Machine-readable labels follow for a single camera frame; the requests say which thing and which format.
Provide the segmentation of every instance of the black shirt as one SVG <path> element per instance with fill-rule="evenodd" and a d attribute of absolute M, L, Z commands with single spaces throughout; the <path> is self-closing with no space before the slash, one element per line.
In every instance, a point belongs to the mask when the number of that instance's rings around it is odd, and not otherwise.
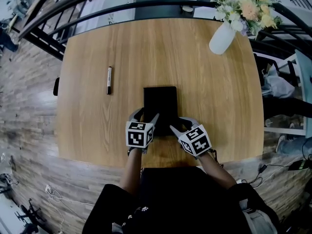
<path fill-rule="evenodd" d="M 83 234 L 112 233 L 112 223 L 128 233 L 250 233 L 239 202 L 262 210 L 278 224 L 275 212 L 249 184 L 225 190 L 197 167 L 145 169 L 140 195 L 105 185 Z"/>

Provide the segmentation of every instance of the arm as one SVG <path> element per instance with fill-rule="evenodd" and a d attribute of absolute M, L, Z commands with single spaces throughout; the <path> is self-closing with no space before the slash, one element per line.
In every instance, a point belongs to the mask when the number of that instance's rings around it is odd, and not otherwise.
<path fill-rule="evenodd" d="M 208 152 L 199 156 L 199 161 L 207 175 L 225 189 L 236 185 L 235 179 L 210 156 Z"/>
<path fill-rule="evenodd" d="M 138 148 L 129 153 L 127 164 L 121 177 L 119 186 L 133 196 L 138 193 L 140 185 L 142 152 Z"/>

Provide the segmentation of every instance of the wooden table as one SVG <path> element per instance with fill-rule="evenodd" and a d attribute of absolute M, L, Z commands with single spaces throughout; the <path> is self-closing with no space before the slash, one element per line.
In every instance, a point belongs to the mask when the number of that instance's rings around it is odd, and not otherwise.
<path fill-rule="evenodd" d="M 108 166 L 127 161 L 125 125 L 143 106 L 143 88 L 176 86 L 178 115 L 202 123 L 220 162 L 262 154 L 263 107 L 247 37 L 223 55 L 209 49 L 220 22 L 149 19 L 69 39 L 58 90 L 59 156 Z M 113 66 L 112 94 L 106 95 Z M 196 165 L 174 136 L 154 139 L 144 167 Z"/>

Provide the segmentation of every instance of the marker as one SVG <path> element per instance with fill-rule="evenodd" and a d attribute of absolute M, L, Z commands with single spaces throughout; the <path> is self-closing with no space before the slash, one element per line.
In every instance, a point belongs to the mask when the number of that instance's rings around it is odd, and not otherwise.
<path fill-rule="evenodd" d="M 112 67 L 109 66 L 107 73 L 107 94 L 111 94 Z"/>

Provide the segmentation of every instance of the white vase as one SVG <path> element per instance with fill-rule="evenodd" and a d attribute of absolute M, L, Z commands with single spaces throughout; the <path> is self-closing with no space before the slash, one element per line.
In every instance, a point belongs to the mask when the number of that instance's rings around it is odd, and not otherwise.
<path fill-rule="evenodd" d="M 236 31 L 231 28 L 227 21 L 222 23 L 209 42 L 210 50 L 217 55 L 222 55 L 231 45 L 235 33 Z"/>

